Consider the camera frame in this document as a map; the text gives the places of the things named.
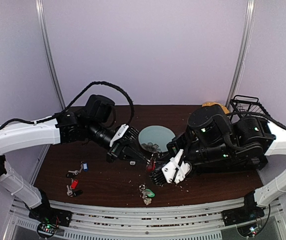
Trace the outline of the red key tag with key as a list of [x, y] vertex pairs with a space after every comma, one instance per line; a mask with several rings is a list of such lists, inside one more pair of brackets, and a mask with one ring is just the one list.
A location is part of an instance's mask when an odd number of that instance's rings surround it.
[[151, 173], [155, 170], [158, 156], [159, 154], [157, 152], [152, 153], [151, 158], [146, 166], [146, 171], [148, 173]]

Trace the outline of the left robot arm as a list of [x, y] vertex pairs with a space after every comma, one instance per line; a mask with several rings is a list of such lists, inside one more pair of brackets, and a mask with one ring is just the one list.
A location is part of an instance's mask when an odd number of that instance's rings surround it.
[[112, 130], [104, 124], [114, 111], [114, 101], [91, 95], [84, 107], [76, 112], [64, 111], [33, 122], [15, 120], [13, 124], [0, 125], [0, 185], [23, 201], [44, 222], [55, 217], [54, 209], [44, 191], [33, 187], [5, 160], [11, 151], [40, 145], [67, 144], [93, 141], [107, 150], [107, 161], [116, 159], [147, 164], [149, 160], [136, 146], [138, 130], [123, 124]]

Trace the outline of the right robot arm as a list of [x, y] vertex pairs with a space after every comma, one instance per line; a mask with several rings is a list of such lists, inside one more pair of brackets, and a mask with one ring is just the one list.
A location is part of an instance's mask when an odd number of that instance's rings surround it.
[[[182, 182], [196, 165], [286, 155], [286, 126], [258, 112], [236, 114], [239, 120], [232, 122], [233, 113], [224, 113], [218, 104], [191, 113], [185, 132], [167, 144], [172, 157], [161, 168], [165, 181], [169, 184]], [[284, 193], [286, 169], [244, 197], [239, 217], [249, 221], [258, 210]]]

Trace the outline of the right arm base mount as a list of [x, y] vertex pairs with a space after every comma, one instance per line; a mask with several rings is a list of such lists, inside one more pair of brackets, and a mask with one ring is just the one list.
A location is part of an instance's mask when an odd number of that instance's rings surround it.
[[243, 237], [255, 237], [259, 232], [257, 220], [265, 216], [264, 208], [242, 206], [222, 211], [224, 225], [241, 225], [238, 233]]

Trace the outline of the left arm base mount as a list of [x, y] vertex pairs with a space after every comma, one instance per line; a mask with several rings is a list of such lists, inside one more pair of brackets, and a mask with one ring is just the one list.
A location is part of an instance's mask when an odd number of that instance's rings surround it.
[[39, 222], [36, 233], [41, 239], [53, 237], [59, 227], [68, 227], [71, 222], [72, 212], [53, 208], [48, 201], [41, 201], [37, 207], [31, 208], [27, 204], [25, 207], [29, 211], [29, 217]]

